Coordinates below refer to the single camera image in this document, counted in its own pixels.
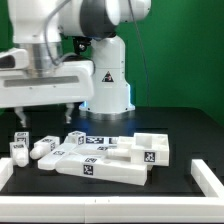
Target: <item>white cube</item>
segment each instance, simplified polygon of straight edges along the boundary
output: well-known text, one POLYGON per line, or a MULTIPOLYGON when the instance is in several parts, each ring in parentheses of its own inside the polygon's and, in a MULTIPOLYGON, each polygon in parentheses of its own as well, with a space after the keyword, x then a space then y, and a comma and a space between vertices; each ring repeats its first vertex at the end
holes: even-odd
POLYGON ((131 163, 169 166, 168 135, 135 133, 131 163))
POLYGON ((29 148, 29 132, 16 132, 14 135, 14 142, 25 142, 26 147, 29 148))
POLYGON ((119 136, 117 140, 117 148, 120 149, 131 149, 132 144, 134 143, 133 137, 123 137, 119 136))
POLYGON ((86 133, 80 131, 73 131, 68 134, 68 143, 83 145, 86 143, 86 133))
POLYGON ((13 165, 26 166, 29 163, 29 152, 25 142, 10 142, 10 156, 13 165))

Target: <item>warning label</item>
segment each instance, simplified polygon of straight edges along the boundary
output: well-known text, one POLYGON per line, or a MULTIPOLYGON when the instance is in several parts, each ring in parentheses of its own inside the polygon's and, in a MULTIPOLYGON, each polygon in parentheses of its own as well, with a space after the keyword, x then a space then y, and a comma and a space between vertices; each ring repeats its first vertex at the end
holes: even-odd
POLYGON ((105 77, 103 78, 102 82, 114 82, 110 72, 108 71, 105 77))

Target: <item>table surface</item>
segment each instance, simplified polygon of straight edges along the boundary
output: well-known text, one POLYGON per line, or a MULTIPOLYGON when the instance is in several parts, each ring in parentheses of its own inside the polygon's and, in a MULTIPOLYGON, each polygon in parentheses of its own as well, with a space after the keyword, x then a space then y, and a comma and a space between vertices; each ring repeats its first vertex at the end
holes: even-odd
POLYGON ((14 133, 30 132, 30 148, 47 136, 64 140, 79 130, 89 136, 133 136, 138 133, 168 134, 170 166, 154 166, 145 186, 88 179, 44 171, 30 160, 25 168, 14 166, 14 173, 0 195, 32 196, 203 196, 190 174, 191 160, 203 159, 224 183, 224 128, 208 115, 192 108, 136 108, 133 118, 99 121, 80 117, 64 123, 64 106, 32 107, 26 111, 30 128, 23 129, 13 110, 0 116, 0 157, 9 156, 14 133))

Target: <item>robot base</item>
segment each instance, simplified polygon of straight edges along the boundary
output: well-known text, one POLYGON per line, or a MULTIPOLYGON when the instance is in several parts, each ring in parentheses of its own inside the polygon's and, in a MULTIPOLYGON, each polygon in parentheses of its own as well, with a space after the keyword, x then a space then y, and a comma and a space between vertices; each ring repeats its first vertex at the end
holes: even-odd
POLYGON ((132 106, 127 109, 127 111, 122 113, 111 113, 111 114, 103 114, 103 113, 94 113, 91 111, 88 111, 88 108, 85 107, 85 105, 82 104, 79 107, 80 110, 80 116, 82 117, 88 117, 94 120, 120 120, 125 118, 132 118, 135 115, 135 107, 132 106))

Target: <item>white plastic part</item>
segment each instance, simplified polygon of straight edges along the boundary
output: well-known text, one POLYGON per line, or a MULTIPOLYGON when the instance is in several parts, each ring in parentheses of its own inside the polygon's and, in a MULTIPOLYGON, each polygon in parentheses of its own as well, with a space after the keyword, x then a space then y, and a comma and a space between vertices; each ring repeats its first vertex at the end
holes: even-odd
MULTIPOLYGON (((83 1, 85 0, 71 1, 59 12, 59 24, 64 35, 85 36, 80 23, 80 13, 83 1)), ((114 25, 118 25, 120 22, 119 2, 120 0, 105 1, 105 12, 107 12, 111 23, 114 25)))
MULTIPOLYGON (((44 22, 57 7, 58 0, 8 0, 9 16, 13 25, 14 43, 45 43, 44 22)), ((58 15, 54 16, 48 27, 48 41, 60 42, 58 15)))
POLYGON ((24 71, 1 72, 0 108, 89 100, 94 93, 91 79, 93 69, 91 61, 65 62, 55 70, 52 78, 38 80, 27 79, 24 71))
POLYGON ((10 142, 10 156, 13 165, 25 167, 29 163, 29 152, 25 142, 10 142))
POLYGON ((25 69, 29 66, 29 55, 26 50, 24 49, 17 49, 17 48, 12 48, 7 52, 2 52, 0 53, 0 59, 4 57, 12 56, 15 60, 15 67, 10 68, 12 69, 25 69))
POLYGON ((222 197, 0 197, 0 222, 223 223, 223 210, 222 197))
POLYGON ((133 143, 134 143, 133 137, 119 136, 117 140, 117 148, 131 149, 133 143))
MULTIPOLYGON (((128 0, 121 0, 119 3, 121 22, 133 22, 128 0)), ((135 20, 142 20, 148 15, 150 11, 151 0, 131 0, 131 5, 135 20)))
POLYGON ((108 17, 110 21, 117 26, 120 22, 120 0, 106 0, 106 8, 105 10, 107 11, 108 17))
POLYGON ((192 160, 191 175, 206 197, 220 197, 224 199, 224 187, 222 183, 203 160, 192 160))
POLYGON ((13 162, 11 158, 0 159, 0 191, 13 174, 13 162))
POLYGON ((25 142, 26 147, 29 148, 29 132, 15 132, 14 142, 25 142))
POLYGON ((130 86, 125 80, 125 44, 118 36, 92 41, 95 63, 95 94, 79 108, 93 114, 122 114, 135 109, 130 103, 130 86))
POLYGON ((42 170, 54 170, 55 164, 63 157, 69 155, 75 147, 76 145, 72 143, 61 144, 42 159, 38 160, 38 168, 42 170))
POLYGON ((65 112, 65 119, 66 119, 66 123, 70 124, 71 120, 72 120, 71 114, 72 114, 75 106, 73 103, 67 103, 66 107, 67 107, 67 111, 65 112))
POLYGON ((55 136, 46 136, 34 143, 34 148, 30 152, 32 159, 39 159, 47 155, 60 144, 60 138, 55 136))
POLYGON ((56 163, 59 173, 88 178, 103 179, 121 183, 144 185, 147 179, 147 166, 130 162, 106 159, 96 155, 69 155, 56 163))
POLYGON ((169 142, 165 134, 135 133, 131 146, 131 162, 169 166, 169 142))
POLYGON ((71 133, 68 133, 66 142, 73 143, 78 146, 83 145, 86 143, 86 133, 81 131, 73 131, 71 133))
POLYGON ((19 117, 20 123, 21 123, 22 127, 26 128, 27 117, 26 117, 26 115, 23 112, 23 107, 15 107, 14 111, 15 111, 15 114, 19 117))
POLYGON ((64 35, 84 36, 80 26, 82 2, 83 0, 70 1, 59 12, 59 24, 64 35))

